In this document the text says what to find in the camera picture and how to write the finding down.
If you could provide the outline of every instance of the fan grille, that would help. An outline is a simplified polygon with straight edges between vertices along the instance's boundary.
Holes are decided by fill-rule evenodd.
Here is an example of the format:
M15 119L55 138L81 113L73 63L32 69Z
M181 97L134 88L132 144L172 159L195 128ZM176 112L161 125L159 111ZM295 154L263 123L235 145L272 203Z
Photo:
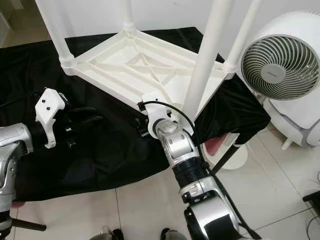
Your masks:
M280 82L263 79L267 65L278 65L285 74ZM318 59L304 43L286 36L255 42L242 59L245 81L257 92L276 100L296 99L313 89L319 78Z

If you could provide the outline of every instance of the white tube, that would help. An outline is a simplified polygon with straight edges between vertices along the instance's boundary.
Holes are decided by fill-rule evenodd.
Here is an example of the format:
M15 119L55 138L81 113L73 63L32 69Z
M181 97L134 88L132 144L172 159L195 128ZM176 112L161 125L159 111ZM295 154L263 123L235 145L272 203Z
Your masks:
M256 18L257 12L261 5L262 0L252 0L250 7L245 15L242 22L238 35L233 43L232 49L229 53L228 58L222 65L222 69L226 72L235 73L237 70L237 64L240 59L241 53L245 47L248 33L254 20ZM227 79L231 79L233 74L229 74Z
M46 4L46 0L35 0L35 3L40 11L45 26L59 55L62 68L65 70L76 65L77 62L75 57L71 54L65 38L62 37L59 31L59 27L56 25L55 20L50 18L48 15L50 11L46 10L46 7L44 6Z
M135 23L132 14L131 0L122 0L124 8L123 29L132 32L135 30Z
M218 42L225 23L229 18L233 3L234 0L215 0L212 4L199 54L184 100L183 111L191 121L194 121L196 118L200 101L218 54Z

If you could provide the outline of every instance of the black cloth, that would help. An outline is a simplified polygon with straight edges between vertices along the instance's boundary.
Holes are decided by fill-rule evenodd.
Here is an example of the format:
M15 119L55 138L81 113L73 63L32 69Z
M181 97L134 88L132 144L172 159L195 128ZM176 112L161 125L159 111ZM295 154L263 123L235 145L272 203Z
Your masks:
M146 33L198 52L201 33L194 27ZM113 34L66 39L78 56ZM40 201L116 188L166 169L160 142L140 137L135 119L144 116L77 76L64 74L52 41L0 49L0 126L35 121L34 91L44 87L64 93L72 107L90 106L104 117L101 124L78 137L74 148L59 143L24 156L18 163L17 201ZM240 133L238 144L263 129L270 117L245 84L235 76L225 81L195 121L201 142L228 132Z

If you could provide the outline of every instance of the white mount bracket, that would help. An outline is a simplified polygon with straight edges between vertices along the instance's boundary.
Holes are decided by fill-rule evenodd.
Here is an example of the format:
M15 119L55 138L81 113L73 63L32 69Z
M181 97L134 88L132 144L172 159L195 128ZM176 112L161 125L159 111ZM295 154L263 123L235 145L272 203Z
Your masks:
M48 138L48 143L45 145L47 149L53 148L56 146L56 138L53 131L53 125L55 123L55 115L58 110L65 109L65 102L59 93L54 90L47 88L39 101L35 105L35 121L40 122L46 137Z

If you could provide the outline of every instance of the white fan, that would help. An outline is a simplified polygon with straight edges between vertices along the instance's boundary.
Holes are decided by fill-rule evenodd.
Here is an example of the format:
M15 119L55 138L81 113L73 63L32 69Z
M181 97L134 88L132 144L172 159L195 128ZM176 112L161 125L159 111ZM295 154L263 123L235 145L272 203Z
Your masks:
M245 81L269 98L264 107L288 137L282 149L292 141L307 148L319 144L319 56L320 15L294 11L266 25L242 57Z

